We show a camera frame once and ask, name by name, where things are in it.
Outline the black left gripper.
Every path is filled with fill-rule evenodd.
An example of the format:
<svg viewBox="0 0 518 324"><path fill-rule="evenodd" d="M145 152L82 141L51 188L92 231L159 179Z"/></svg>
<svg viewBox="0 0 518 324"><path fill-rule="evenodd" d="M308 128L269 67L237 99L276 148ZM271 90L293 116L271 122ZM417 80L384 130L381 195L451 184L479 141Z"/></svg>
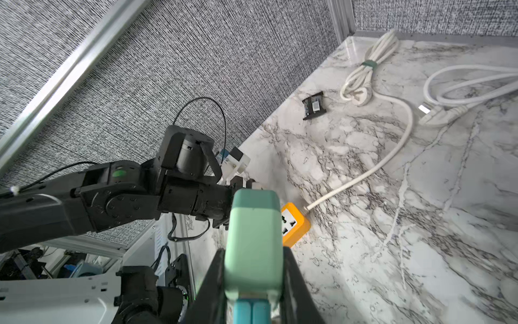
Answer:
<svg viewBox="0 0 518 324"><path fill-rule="evenodd" d="M231 204L240 189L262 190L263 184L253 179L234 177L229 185L204 184L173 179L161 191L159 211L194 216L199 221L211 220L213 228L229 227Z"/></svg>

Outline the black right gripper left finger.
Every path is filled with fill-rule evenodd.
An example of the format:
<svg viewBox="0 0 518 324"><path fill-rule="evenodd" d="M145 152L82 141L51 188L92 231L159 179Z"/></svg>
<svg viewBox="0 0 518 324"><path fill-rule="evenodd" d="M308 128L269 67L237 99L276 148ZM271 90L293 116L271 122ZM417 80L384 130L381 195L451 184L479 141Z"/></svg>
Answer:
<svg viewBox="0 0 518 324"><path fill-rule="evenodd" d="M218 249L182 323L226 323L225 250Z"/></svg>

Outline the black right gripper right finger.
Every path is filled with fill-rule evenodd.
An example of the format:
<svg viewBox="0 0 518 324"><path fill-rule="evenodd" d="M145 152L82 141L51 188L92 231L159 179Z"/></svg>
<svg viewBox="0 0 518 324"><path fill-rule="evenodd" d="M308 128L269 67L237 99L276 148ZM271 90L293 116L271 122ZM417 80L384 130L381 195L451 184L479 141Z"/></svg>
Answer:
<svg viewBox="0 0 518 324"><path fill-rule="evenodd" d="M289 247L283 247L283 291L279 309L281 323L317 324L325 322Z"/></svg>

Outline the green usb wall adapter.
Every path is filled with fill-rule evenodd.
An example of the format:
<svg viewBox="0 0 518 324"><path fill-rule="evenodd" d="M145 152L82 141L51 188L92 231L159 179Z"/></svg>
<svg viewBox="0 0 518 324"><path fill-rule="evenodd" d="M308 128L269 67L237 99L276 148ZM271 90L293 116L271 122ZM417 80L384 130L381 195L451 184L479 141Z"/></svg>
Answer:
<svg viewBox="0 0 518 324"><path fill-rule="evenodd" d="M233 197L224 260L224 289L231 301L275 304L283 287L283 236L279 197L272 190L240 189Z"/></svg>

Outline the orange power strip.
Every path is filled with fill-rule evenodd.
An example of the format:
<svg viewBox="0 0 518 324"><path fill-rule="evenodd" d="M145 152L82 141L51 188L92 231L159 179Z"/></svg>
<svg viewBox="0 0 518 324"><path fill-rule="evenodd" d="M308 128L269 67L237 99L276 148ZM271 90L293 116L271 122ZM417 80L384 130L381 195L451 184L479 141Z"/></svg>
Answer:
<svg viewBox="0 0 518 324"><path fill-rule="evenodd" d="M311 228L309 220L291 202L281 210L283 246L293 247Z"/></svg>

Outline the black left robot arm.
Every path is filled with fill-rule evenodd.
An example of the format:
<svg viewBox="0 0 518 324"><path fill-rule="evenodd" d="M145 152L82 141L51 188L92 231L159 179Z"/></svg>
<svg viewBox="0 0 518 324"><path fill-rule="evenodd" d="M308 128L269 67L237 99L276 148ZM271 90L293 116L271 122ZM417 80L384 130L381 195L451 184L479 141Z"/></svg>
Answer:
<svg viewBox="0 0 518 324"><path fill-rule="evenodd" d="M222 185L214 140L169 126L156 157L145 162L87 162L86 169L55 171L1 194L1 251L87 232L102 232L163 213L189 215L209 227L228 225L239 178ZM123 266L85 278L1 283L2 323L225 323L223 255L217 253L206 290L193 298L190 281L167 266L171 281L156 284L159 262Z"/></svg>

